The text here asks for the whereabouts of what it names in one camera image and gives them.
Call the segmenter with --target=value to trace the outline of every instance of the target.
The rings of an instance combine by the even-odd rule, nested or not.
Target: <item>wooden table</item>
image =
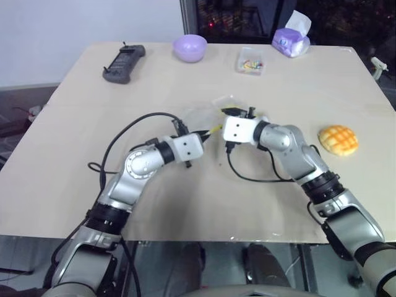
[[[312,46],[290,59],[269,45],[254,45],[264,50],[266,65],[254,77],[234,70],[242,45],[209,44],[201,62],[187,64],[172,55],[170,44],[145,43],[147,55],[131,82],[116,85],[101,72],[120,46],[99,43],[85,51],[0,172],[1,234],[67,236],[98,193],[98,174],[87,162],[100,161],[124,126],[145,113],[169,111],[191,129],[202,128],[213,124],[207,115],[219,98],[232,95],[273,123],[298,126],[387,240],[396,240],[395,113],[352,48]],[[340,158],[322,149],[317,133],[331,124],[356,132],[360,147],[354,155]],[[168,119],[148,119],[116,144],[107,169],[119,168],[134,144],[173,133]],[[240,145],[232,157],[247,176],[273,177],[269,156],[254,147]],[[217,134],[192,168],[170,164],[157,173],[124,233],[140,240],[325,243],[307,201],[295,184],[238,179]]]

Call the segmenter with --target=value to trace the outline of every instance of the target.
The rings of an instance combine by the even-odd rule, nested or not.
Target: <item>yellow object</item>
[[[355,133],[340,125],[321,130],[318,138],[327,151],[338,156],[350,155],[359,147]]]
[[[222,129],[223,125],[218,125],[214,128],[211,128],[211,130],[209,130],[209,134],[213,134],[214,132],[220,131]]]

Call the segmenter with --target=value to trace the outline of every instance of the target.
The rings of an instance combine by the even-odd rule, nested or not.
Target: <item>remote control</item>
[[[146,50],[142,45],[126,45],[119,49],[119,53],[111,62],[109,67],[103,67],[103,78],[108,82],[116,84],[127,84],[131,78],[133,68],[140,59],[146,54]]]

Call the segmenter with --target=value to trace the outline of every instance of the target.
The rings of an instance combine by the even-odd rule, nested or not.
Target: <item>clear plastic box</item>
[[[245,74],[261,75],[265,69],[264,52],[243,47],[236,61],[236,71]]]

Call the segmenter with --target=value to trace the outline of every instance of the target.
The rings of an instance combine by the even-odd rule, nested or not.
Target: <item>robotic arm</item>
[[[56,267],[52,289],[44,297],[103,295],[117,264],[110,251],[120,243],[121,230],[145,185],[165,164],[200,158],[205,137],[199,132],[164,137],[158,144],[130,152],[75,234]]]
[[[271,150],[325,219],[321,227],[334,251],[341,258],[356,262],[377,296],[396,296],[396,247],[384,242],[375,219],[339,183],[339,176],[305,142],[301,131],[296,126],[279,126],[247,116],[245,111],[242,114],[243,117],[226,117],[223,138]]]

